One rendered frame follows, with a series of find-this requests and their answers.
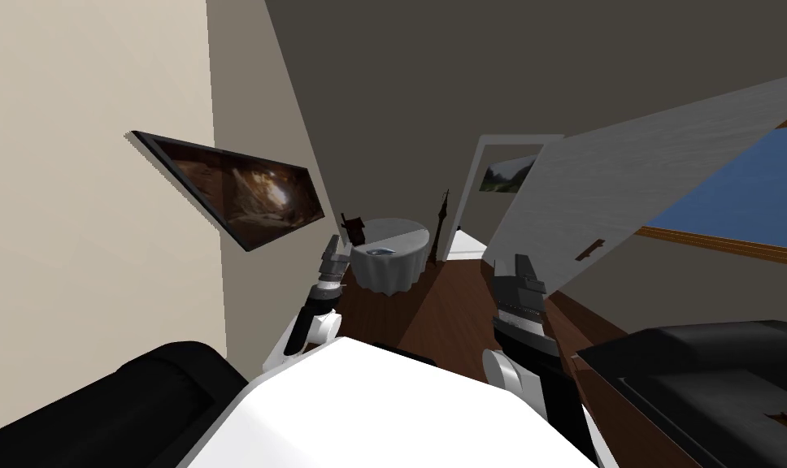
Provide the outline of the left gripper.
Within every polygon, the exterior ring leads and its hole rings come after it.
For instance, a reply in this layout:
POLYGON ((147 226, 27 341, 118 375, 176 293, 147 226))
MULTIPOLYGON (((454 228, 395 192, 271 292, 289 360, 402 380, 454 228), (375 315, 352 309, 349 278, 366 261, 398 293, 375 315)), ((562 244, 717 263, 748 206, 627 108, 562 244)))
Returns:
POLYGON ((350 263, 350 248, 340 249, 341 238, 338 234, 332 235, 324 250, 324 259, 321 263, 316 287, 321 290, 335 290, 342 288, 342 279, 350 263))

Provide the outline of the dark framed brown picture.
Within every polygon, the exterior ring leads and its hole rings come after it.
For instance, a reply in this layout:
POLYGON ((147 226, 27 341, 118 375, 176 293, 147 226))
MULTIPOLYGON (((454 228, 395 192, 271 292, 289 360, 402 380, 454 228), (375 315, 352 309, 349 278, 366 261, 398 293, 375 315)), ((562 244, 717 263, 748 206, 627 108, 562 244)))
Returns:
POLYGON ((305 167, 148 132, 133 135, 246 252, 324 218, 305 167))

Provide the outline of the grey white door leaf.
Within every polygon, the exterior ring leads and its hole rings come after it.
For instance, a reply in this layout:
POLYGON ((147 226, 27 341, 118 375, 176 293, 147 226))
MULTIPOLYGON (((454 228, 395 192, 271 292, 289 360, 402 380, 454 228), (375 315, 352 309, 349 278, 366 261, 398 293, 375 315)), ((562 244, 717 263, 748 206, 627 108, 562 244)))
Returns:
POLYGON ((552 293, 786 119, 787 76, 548 144, 483 259, 525 254, 552 293))

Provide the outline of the black sofa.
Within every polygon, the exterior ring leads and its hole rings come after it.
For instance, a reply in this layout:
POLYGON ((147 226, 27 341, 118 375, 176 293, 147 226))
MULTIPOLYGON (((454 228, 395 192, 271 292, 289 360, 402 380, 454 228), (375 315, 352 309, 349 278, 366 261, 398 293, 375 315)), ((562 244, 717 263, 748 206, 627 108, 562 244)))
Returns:
POLYGON ((787 322, 648 328, 578 357, 702 468, 787 468, 787 322))

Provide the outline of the dark wooden chair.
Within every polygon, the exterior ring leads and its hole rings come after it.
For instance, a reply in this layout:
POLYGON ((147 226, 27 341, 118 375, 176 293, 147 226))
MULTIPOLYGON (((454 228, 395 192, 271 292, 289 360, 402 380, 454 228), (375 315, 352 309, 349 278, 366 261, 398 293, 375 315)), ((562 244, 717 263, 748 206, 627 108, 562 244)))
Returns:
POLYGON ((341 213, 341 219, 341 227, 346 230, 348 240, 353 246, 360 246, 367 243, 364 234, 365 225, 361 218, 348 219, 345 213, 341 213))

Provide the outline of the round table with grey cloth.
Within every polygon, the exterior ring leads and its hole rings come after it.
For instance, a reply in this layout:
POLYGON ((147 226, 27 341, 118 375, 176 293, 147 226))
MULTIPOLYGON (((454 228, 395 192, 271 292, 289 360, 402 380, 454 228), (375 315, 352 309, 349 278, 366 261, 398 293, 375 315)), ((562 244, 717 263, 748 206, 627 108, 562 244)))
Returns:
POLYGON ((350 254, 359 286, 387 296, 408 291, 425 269, 428 229, 416 221, 384 218, 365 221, 363 233, 366 243, 350 254))

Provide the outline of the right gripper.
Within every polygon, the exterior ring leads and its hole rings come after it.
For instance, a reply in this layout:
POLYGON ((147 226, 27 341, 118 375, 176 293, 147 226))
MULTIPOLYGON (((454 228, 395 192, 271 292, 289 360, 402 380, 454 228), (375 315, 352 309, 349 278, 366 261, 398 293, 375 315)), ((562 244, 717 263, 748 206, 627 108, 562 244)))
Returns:
POLYGON ((507 275, 506 263, 502 259, 494 260, 491 283, 498 319, 516 327, 542 327, 546 288, 537 280, 527 255, 516 254, 515 274, 507 275))

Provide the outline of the wooden framed window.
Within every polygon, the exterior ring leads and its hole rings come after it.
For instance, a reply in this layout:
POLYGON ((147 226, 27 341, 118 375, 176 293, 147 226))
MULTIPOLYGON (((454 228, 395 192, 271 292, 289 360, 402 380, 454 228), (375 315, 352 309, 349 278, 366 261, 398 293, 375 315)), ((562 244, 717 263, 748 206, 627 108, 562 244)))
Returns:
POLYGON ((636 234, 787 264, 787 119, 636 234))

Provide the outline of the green landscape picture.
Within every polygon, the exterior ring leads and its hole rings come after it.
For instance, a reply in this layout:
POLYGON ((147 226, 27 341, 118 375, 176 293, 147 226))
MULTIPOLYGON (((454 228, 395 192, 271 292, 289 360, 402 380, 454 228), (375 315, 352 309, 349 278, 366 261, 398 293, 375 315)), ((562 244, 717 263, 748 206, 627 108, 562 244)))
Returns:
POLYGON ((536 159, 536 155, 529 155, 488 165, 479 191, 518 193, 536 159))

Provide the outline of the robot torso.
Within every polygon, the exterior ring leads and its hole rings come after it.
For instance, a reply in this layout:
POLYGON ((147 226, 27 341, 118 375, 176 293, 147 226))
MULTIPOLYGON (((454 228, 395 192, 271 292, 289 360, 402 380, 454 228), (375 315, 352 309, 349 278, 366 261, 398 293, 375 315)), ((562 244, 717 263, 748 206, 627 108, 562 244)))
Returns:
POLYGON ((518 396, 339 337, 262 373, 178 468, 596 468, 518 396))

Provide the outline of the dark slender floor stand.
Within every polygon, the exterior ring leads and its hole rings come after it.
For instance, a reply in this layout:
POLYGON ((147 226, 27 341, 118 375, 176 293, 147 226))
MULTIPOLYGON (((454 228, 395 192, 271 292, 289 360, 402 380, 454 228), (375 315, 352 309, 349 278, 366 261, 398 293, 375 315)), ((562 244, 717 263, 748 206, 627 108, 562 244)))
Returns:
POLYGON ((427 264, 432 269, 435 269, 437 267, 437 250, 438 250, 438 246, 439 246, 439 237, 440 237, 440 234, 441 234, 443 223, 444 223, 444 221, 446 219, 446 216, 447 216, 447 206, 448 206, 448 197, 449 197, 449 195, 450 195, 450 191, 449 190, 447 190, 446 192, 443 193, 441 208, 440 208, 440 210, 437 213, 437 228, 436 228, 436 231, 434 232, 433 244, 432 244, 432 247, 430 249, 430 252, 429 252, 429 255, 428 255, 428 260, 427 260, 427 264))

